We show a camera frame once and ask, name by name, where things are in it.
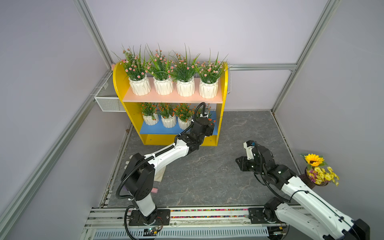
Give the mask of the beige gardening glove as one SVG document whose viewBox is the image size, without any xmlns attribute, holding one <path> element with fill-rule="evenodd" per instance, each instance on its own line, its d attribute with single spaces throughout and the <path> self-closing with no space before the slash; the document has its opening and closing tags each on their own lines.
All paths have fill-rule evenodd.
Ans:
<svg viewBox="0 0 384 240">
<path fill-rule="evenodd" d="M 126 165 L 124 166 L 124 171 L 126 171 L 127 167 L 128 167 L 128 164 L 130 163 L 131 159 L 132 159 L 133 155 L 131 155 L 129 157 L 129 160 L 126 161 Z M 156 170 L 155 172 L 155 178 L 154 178 L 154 181 L 156 182 L 161 182 L 162 179 L 163 179 L 163 176 L 164 176 L 164 173 L 165 173 L 165 170 L 166 170 L 166 167 L 160 169 L 160 170 Z M 124 172 L 122 177 L 121 177 L 121 180 L 123 180 L 123 178 L 125 177 L 126 173 Z"/>
</svg>

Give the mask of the sunflower bouquet in basket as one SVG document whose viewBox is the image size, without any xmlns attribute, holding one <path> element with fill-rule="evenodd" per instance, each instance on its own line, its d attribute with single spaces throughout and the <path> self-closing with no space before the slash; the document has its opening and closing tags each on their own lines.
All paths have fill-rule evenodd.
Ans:
<svg viewBox="0 0 384 240">
<path fill-rule="evenodd" d="M 302 178 L 306 180 L 311 188 L 315 186 L 324 187 L 329 183 L 333 183 L 336 186 L 339 185 L 340 177 L 326 163 L 323 156 L 302 154 L 301 157 L 307 164 Z"/>
</svg>

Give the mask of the yellow rack with shelves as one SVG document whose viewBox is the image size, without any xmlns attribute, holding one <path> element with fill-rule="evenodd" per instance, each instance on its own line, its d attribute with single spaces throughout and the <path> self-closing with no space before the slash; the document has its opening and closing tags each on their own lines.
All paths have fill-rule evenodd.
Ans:
<svg viewBox="0 0 384 240">
<path fill-rule="evenodd" d="M 125 69 L 121 63 L 115 65 L 113 70 L 113 83 L 115 92 L 122 103 L 131 123 L 133 124 L 136 132 L 139 135 L 144 145 L 158 145 L 166 146 L 174 142 L 175 136 L 182 130 L 179 126 L 167 129 L 159 121 L 153 126 L 144 123 L 141 112 L 140 103 L 172 103 L 172 104 L 199 104 L 205 102 L 206 104 L 214 104 L 212 117 L 216 120 L 214 133 L 210 137 L 206 137 L 203 146 L 217 146 L 219 143 L 219 135 L 222 125 L 222 117 L 224 115 L 225 103 L 227 98 L 229 71 L 228 65 L 224 65 L 226 71 L 222 74 L 219 80 L 219 89 L 217 96 L 213 99 L 204 99 L 199 94 L 200 79 L 195 78 L 195 93 L 191 97 L 182 97 L 175 89 L 169 95 L 159 95 L 154 87 L 153 78 L 149 78 L 151 84 L 151 91 L 144 96 L 137 96 L 130 88 L 130 82 Z"/>
</svg>

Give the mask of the white mesh basket left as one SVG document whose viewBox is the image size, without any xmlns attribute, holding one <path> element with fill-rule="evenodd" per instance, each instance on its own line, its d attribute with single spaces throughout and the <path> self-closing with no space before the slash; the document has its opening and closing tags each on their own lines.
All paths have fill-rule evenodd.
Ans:
<svg viewBox="0 0 384 240">
<path fill-rule="evenodd" d="M 107 71 L 91 93 L 92 99 L 102 112 L 124 113 L 125 109 L 119 100 L 113 83 L 113 72 Z"/>
</svg>

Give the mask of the orange flower pot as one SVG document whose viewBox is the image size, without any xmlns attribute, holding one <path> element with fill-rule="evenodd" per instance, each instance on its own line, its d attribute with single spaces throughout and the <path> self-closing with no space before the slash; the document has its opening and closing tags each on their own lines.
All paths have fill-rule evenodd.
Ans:
<svg viewBox="0 0 384 240">
<path fill-rule="evenodd" d="M 178 118 L 179 127 L 182 130 L 186 130 L 192 124 L 192 110 L 190 105 L 181 103 L 175 106 L 174 113 Z"/>
<path fill-rule="evenodd" d="M 169 103 L 159 103 L 159 113 L 163 126 L 167 129 L 171 129 L 176 126 L 177 120 L 174 114 L 174 109 Z"/>
<path fill-rule="evenodd" d="M 210 111 L 210 118 L 208 120 L 215 120 L 216 121 L 216 118 L 214 116 L 212 116 L 212 111 L 211 111 L 210 104 L 207 104 L 205 107 L 204 106 L 197 106 L 195 108 L 195 112 L 194 112 L 195 120 L 197 120 L 199 118 L 198 117 L 199 111 L 205 111 L 205 110 L 209 110 Z"/>
<path fill-rule="evenodd" d="M 139 106 L 141 108 L 144 122 L 148 126 L 156 125 L 159 122 L 156 103 L 139 103 Z"/>
</svg>

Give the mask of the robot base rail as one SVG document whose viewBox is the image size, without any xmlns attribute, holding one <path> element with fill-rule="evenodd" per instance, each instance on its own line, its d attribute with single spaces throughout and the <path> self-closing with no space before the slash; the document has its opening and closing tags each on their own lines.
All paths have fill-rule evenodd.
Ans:
<svg viewBox="0 0 384 240">
<path fill-rule="evenodd" d="M 306 240 L 294 227 L 255 218 L 261 206 L 174 207 L 155 226 L 131 226 L 124 208 L 92 209 L 82 240 Z"/>
</svg>

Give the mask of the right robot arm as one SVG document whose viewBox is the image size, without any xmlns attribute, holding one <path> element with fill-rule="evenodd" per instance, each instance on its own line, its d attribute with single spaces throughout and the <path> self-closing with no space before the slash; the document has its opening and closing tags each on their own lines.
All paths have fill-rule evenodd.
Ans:
<svg viewBox="0 0 384 240">
<path fill-rule="evenodd" d="M 316 194 L 285 165 L 274 161 L 271 151 L 255 141 L 244 143 L 247 155 L 236 159 L 243 172 L 252 172 L 268 188 L 275 186 L 288 195 L 279 194 L 262 210 L 251 209 L 251 221 L 286 223 L 313 240 L 369 240 L 370 226 L 361 219 L 343 214 Z"/>
</svg>

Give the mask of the pink flower pot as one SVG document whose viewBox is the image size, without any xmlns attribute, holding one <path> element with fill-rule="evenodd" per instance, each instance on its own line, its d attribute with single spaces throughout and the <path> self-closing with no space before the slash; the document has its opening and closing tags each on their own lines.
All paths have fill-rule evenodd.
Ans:
<svg viewBox="0 0 384 240">
<path fill-rule="evenodd" d="M 170 95 L 174 91 L 171 77 L 172 62 L 167 59 L 161 49 L 154 52 L 147 46 L 149 53 L 148 71 L 153 76 L 154 86 L 157 94 L 161 96 Z"/>
<path fill-rule="evenodd" d="M 209 58 L 207 62 L 196 62 L 196 71 L 200 76 L 199 94 L 204 99 L 213 99 L 216 97 L 219 89 L 219 79 L 226 71 L 224 65 L 227 56 L 222 61 L 219 60 L 219 54 L 214 61 Z"/>
<path fill-rule="evenodd" d="M 147 95 L 151 91 L 151 85 L 148 73 L 148 61 L 146 60 L 146 50 L 144 50 L 144 55 L 142 55 L 141 47 L 139 52 L 136 53 L 134 48 L 125 48 L 123 47 L 124 59 L 118 57 L 120 64 L 123 66 L 128 79 L 132 92 L 136 96 Z"/>
<path fill-rule="evenodd" d="M 197 58 L 191 55 L 190 48 L 185 45 L 185 54 L 174 52 L 170 76 L 177 84 L 177 92 L 181 97 L 191 97 L 195 92 L 194 75 L 196 73 Z"/>
</svg>

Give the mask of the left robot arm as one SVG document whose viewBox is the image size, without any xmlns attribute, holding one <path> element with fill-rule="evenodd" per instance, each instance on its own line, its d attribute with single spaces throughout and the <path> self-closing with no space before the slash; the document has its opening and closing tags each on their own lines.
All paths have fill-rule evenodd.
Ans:
<svg viewBox="0 0 384 240">
<path fill-rule="evenodd" d="M 196 107 L 191 125 L 176 135 L 172 144 L 151 154 L 132 156 L 117 188 L 116 198 L 132 201 L 139 213 L 140 224 L 152 225 L 159 218 L 151 195 L 157 171 L 198 150 L 205 137 L 213 135 L 214 128 L 206 103 L 202 102 Z"/>
</svg>

